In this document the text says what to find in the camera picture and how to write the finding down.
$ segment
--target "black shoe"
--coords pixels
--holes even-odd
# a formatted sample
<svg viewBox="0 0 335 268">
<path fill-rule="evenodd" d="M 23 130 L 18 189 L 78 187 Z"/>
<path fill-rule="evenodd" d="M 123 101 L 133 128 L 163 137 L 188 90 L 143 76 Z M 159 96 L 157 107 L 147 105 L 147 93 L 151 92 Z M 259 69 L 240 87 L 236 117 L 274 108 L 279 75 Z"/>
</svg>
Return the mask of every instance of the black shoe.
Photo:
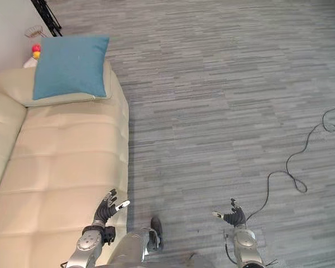
<svg viewBox="0 0 335 268">
<path fill-rule="evenodd" d="M 157 233 L 157 236 L 160 239 L 160 243 L 157 243 L 155 232 L 150 231 L 150 240 L 147 244 L 147 250 L 148 252 L 154 252 L 154 251 L 162 251 L 164 248 L 164 244 L 162 242 L 162 226 L 161 222 L 158 217 L 153 217 L 150 222 L 150 228 L 154 229 Z"/>
</svg>

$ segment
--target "gray carpet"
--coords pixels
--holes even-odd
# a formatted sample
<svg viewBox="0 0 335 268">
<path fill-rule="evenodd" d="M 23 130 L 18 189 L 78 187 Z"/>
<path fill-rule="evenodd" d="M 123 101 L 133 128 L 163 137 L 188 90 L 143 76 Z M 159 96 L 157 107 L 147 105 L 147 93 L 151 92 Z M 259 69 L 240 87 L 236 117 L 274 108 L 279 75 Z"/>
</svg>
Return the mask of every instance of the gray carpet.
<svg viewBox="0 0 335 268">
<path fill-rule="evenodd" d="M 266 175 L 301 150 L 335 106 L 335 1 L 51 0 L 63 33 L 109 34 L 130 104 L 129 229 L 158 215 L 172 264 L 199 252 L 234 267 L 211 216 L 249 214 Z M 327 116 L 335 123 L 335 112 Z M 335 268 L 335 133 L 319 128 L 250 220 L 273 267 Z"/>
</svg>

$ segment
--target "sofa armrest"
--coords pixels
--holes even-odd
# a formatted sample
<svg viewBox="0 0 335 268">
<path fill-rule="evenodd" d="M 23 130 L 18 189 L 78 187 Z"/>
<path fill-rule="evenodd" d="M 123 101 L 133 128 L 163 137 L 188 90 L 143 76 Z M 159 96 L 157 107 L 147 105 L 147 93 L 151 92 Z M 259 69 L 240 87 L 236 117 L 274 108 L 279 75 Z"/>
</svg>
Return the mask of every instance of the sofa armrest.
<svg viewBox="0 0 335 268">
<path fill-rule="evenodd" d="M 36 68 L 12 69 L 0 73 L 0 92 L 13 98 L 25 107 L 52 105 L 57 103 L 80 102 L 92 99 L 109 99 L 112 68 L 108 61 L 103 64 L 103 81 L 106 97 L 95 97 L 86 93 L 73 93 L 33 100 Z"/>
</svg>

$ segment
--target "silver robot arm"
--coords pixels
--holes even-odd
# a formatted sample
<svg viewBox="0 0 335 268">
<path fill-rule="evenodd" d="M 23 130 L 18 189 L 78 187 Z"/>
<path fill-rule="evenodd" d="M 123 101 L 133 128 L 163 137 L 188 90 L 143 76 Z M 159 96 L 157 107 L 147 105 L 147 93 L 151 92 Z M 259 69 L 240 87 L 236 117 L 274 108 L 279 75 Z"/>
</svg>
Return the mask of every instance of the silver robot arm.
<svg viewBox="0 0 335 268">
<path fill-rule="evenodd" d="M 95 262 L 102 253 L 105 243 L 109 245 L 114 242 L 116 236 L 115 228 L 106 227 L 110 217 L 116 214 L 120 209 L 128 206 L 130 201 L 124 201 L 116 207 L 114 197 L 116 190 L 111 190 L 98 206 L 92 225 L 86 226 L 82 231 L 82 236 L 78 239 L 76 250 L 66 264 L 66 268 L 93 268 Z"/>
<path fill-rule="evenodd" d="M 255 234 L 247 228 L 246 217 L 242 208 L 231 198 L 231 214 L 214 211 L 213 215 L 234 226 L 234 255 L 238 268 L 266 268 L 257 250 Z"/>
</svg>

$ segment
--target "teal throw pillow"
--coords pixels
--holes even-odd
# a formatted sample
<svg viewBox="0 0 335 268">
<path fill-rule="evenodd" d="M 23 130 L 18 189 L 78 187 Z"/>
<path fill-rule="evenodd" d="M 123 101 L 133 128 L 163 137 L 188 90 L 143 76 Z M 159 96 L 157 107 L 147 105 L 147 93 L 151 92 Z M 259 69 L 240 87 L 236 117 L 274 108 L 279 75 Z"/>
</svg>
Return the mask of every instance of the teal throw pillow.
<svg viewBox="0 0 335 268">
<path fill-rule="evenodd" d="M 32 99 L 71 93 L 106 97 L 103 62 L 109 37 L 43 38 Z"/>
</svg>

